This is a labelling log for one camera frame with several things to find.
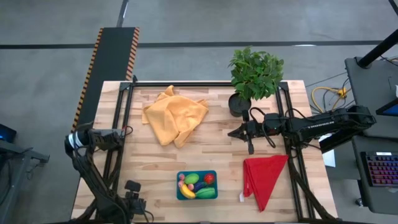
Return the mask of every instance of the rgb keyboard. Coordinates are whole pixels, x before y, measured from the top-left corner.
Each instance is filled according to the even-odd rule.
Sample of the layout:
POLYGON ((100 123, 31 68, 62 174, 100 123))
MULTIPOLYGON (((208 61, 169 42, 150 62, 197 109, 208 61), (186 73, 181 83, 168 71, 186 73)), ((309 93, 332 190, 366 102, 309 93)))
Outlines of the rgb keyboard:
POLYGON ((365 153, 364 163, 368 168, 370 184, 374 187, 398 187, 398 154, 377 155, 365 153))

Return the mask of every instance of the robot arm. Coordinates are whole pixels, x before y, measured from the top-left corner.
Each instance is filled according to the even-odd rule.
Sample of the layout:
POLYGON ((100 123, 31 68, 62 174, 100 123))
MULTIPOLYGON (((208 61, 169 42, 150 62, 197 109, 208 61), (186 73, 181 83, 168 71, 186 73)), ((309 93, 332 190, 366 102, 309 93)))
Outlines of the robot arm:
POLYGON ((262 123, 258 123, 255 119, 250 121, 249 112, 244 111, 244 123, 238 129, 228 133, 230 137, 247 141, 250 154, 254 153, 252 138, 266 137, 270 145, 275 147, 268 136, 282 134, 291 140, 292 146, 302 147, 312 139, 333 133, 330 138, 324 140, 326 143, 323 144, 326 147, 323 148, 323 152, 326 152, 376 123, 374 116, 366 107, 356 105, 348 109, 341 108, 307 118, 304 116, 303 118, 281 117, 277 113, 265 114, 258 108, 251 110, 253 109, 259 110, 264 115, 262 123))
POLYGON ((111 223, 130 223, 134 214, 143 214, 146 202, 138 198, 141 185, 129 180, 125 186, 130 192, 121 198, 109 186, 114 175, 104 180, 94 165, 93 153, 96 147, 101 150, 115 150, 121 147, 123 137, 112 130, 84 130, 69 134, 65 138, 65 152, 72 159, 73 167, 80 173, 95 200, 78 219, 89 219, 97 209, 100 217, 111 223))

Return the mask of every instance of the orange cloth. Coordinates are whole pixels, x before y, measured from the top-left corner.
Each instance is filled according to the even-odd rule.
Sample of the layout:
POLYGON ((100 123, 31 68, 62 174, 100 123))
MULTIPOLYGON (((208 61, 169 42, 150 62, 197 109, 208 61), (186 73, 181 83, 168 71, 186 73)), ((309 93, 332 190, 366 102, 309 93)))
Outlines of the orange cloth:
POLYGON ((173 88, 172 85, 167 87, 153 105, 143 109, 142 123, 152 126, 162 146, 174 140, 175 146, 182 147, 209 109, 206 100, 175 96, 173 88))

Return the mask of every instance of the concrete floor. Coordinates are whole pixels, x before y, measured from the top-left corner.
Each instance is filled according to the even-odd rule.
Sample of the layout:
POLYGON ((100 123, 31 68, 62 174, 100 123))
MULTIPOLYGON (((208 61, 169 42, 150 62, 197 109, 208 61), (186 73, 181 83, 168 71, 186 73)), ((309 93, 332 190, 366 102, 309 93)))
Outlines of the concrete floor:
MULTIPOLYGON (((99 28, 116 25, 121 2, 0 0, 0 44, 93 43, 99 28)), ((381 40, 397 28, 397 22, 387 0, 138 0, 129 3, 123 26, 139 26, 141 43, 381 40)), ((283 58, 284 78, 304 80, 310 94, 321 85, 340 87, 345 74, 311 84, 345 72, 345 58, 364 55, 373 47, 254 50, 283 58)), ((134 73, 140 80, 227 80, 234 49, 138 49, 134 73)), ((0 50, 0 123, 18 131, 19 145, 51 155, 50 162, 25 182, 13 223, 69 218, 78 174, 62 142, 72 125, 91 53, 90 49, 0 50)), ((393 55, 398 55, 398 48, 384 56, 393 55)), ((316 99, 321 102, 322 94, 316 99)), ((330 182, 340 218, 396 223, 395 216, 373 214, 353 204, 359 196, 356 182, 330 182)))

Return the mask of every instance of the computer monitor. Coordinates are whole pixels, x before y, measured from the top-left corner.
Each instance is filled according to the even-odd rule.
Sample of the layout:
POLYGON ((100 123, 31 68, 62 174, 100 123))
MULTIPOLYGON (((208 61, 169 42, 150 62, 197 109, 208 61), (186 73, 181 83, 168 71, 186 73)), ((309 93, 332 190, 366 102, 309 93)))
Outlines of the computer monitor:
POLYGON ((377 115, 398 116, 398 98, 376 110, 377 115))
POLYGON ((0 141, 14 142, 17 132, 7 126, 0 124, 0 141))

